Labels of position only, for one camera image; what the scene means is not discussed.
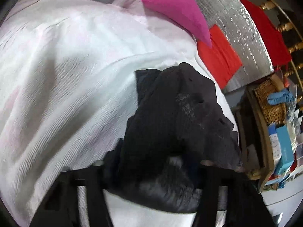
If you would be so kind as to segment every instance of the red fabric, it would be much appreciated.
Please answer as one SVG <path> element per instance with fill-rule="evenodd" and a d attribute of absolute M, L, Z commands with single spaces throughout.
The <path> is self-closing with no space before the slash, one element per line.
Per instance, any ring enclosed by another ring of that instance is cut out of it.
<path fill-rule="evenodd" d="M 212 48 L 198 40 L 198 54 L 219 87 L 223 89 L 242 66 L 242 62 L 217 25 L 214 25 L 209 32 Z"/>
<path fill-rule="evenodd" d="M 240 0 L 254 21 L 272 60 L 272 65 L 283 66 L 291 61 L 282 34 L 274 27 L 261 8 L 248 0 Z"/>

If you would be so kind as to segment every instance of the pink pillow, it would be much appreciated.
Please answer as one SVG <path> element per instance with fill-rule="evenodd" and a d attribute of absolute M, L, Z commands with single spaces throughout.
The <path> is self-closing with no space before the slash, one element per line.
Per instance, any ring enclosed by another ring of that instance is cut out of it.
<path fill-rule="evenodd" d="M 147 8 L 157 11 L 189 30 L 211 47 L 209 29 L 195 0 L 141 0 Z"/>

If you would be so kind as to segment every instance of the blue box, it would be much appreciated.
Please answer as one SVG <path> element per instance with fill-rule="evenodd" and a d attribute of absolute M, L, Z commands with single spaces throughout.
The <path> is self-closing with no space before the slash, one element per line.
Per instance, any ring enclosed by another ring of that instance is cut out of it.
<path fill-rule="evenodd" d="M 294 154 L 292 153 L 291 141 L 286 126 L 276 129 L 278 139 L 281 145 L 282 156 L 277 164 L 275 175 L 283 174 L 294 162 Z"/>

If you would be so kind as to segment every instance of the red cloth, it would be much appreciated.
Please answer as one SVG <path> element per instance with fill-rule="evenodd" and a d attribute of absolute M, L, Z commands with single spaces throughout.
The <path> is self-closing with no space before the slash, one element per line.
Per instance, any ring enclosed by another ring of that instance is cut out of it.
<path fill-rule="evenodd" d="M 274 27 L 261 8 L 248 0 L 240 0 L 254 21 L 272 60 L 272 65 L 283 66 L 291 61 L 282 34 Z"/>
<path fill-rule="evenodd" d="M 214 25 L 209 32 L 212 48 L 198 40 L 198 54 L 219 87 L 223 89 L 242 66 L 242 62 L 217 25 Z"/>

